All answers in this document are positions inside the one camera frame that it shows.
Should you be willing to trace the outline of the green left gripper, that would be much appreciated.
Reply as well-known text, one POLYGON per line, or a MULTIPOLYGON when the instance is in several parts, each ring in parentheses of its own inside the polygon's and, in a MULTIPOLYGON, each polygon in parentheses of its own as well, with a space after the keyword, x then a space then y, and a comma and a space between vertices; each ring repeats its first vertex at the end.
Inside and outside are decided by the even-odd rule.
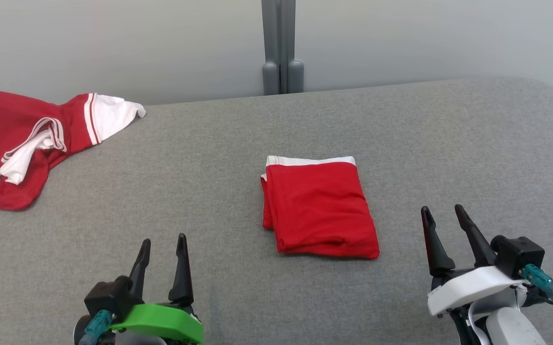
MULTIPOLYGON (((142 300, 143 297, 150 255, 151 240, 145 239, 129 276, 132 282, 130 293, 136 300, 142 300)), ((184 233, 178 235, 176 257, 178 261, 175 280, 169 291, 169 301, 176 307, 190 307, 194 302, 194 293, 187 238, 184 233)), ((126 334, 132 332, 180 344, 201 344, 204 341, 203 325, 197 318, 182 309, 161 304, 137 304, 123 321, 112 323, 110 329, 124 329, 126 334)))

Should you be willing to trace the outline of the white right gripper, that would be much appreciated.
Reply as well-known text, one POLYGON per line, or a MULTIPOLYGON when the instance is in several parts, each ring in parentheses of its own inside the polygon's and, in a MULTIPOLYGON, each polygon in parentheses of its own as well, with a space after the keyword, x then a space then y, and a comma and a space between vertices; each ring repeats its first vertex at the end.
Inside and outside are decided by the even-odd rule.
MULTIPOLYGON (((461 229, 466 233, 475 259, 474 267, 477 269, 453 278, 428 293, 427 306, 431 316, 438 316, 447 310, 462 307, 525 282, 524 279, 512 279, 493 266, 497 254, 466 209, 462 205, 454 205, 454 211, 461 229)), ((421 221, 429 273, 432 277, 443 277, 453 271, 456 265, 443 248, 428 206, 421 208, 421 221)))

